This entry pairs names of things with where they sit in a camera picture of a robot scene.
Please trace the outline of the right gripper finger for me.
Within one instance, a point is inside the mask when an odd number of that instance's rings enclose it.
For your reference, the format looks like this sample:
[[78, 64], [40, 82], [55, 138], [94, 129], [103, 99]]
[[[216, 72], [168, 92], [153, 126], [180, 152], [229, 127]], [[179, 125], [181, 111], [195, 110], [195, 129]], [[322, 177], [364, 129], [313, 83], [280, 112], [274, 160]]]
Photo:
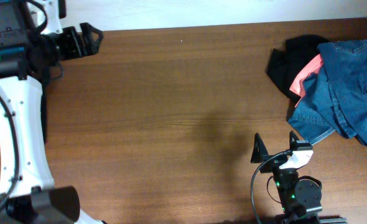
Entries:
[[291, 131], [289, 133], [290, 150], [296, 150], [298, 148], [298, 141], [299, 141], [299, 138], [297, 137], [295, 132]]
[[251, 163], [257, 164], [266, 161], [269, 153], [259, 133], [254, 135], [254, 147], [251, 155]]

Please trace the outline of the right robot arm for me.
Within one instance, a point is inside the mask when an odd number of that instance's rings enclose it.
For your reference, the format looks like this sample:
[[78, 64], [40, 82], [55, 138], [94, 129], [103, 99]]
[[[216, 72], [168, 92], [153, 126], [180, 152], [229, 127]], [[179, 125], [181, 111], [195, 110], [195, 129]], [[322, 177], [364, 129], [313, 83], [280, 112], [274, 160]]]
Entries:
[[250, 183], [250, 200], [257, 223], [262, 223], [254, 201], [254, 183], [258, 173], [271, 173], [275, 182], [279, 203], [283, 213], [275, 216], [271, 223], [291, 224], [335, 224], [347, 223], [343, 217], [320, 217], [322, 211], [322, 183], [311, 176], [299, 176], [298, 170], [306, 166], [314, 151], [312, 145], [289, 133], [289, 148], [270, 155], [259, 133], [254, 135], [251, 163], [259, 166], [254, 171]]

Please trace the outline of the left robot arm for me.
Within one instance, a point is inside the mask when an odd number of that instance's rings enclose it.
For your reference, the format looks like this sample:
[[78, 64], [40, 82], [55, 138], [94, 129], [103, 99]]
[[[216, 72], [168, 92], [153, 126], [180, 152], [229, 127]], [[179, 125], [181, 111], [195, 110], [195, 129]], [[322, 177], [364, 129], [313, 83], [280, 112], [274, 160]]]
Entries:
[[0, 1], [0, 223], [94, 223], [77, 190], [57, 188], [45, 155], [52, 67], [95, 55], [102, 31], [62, 27], [64, 1]]

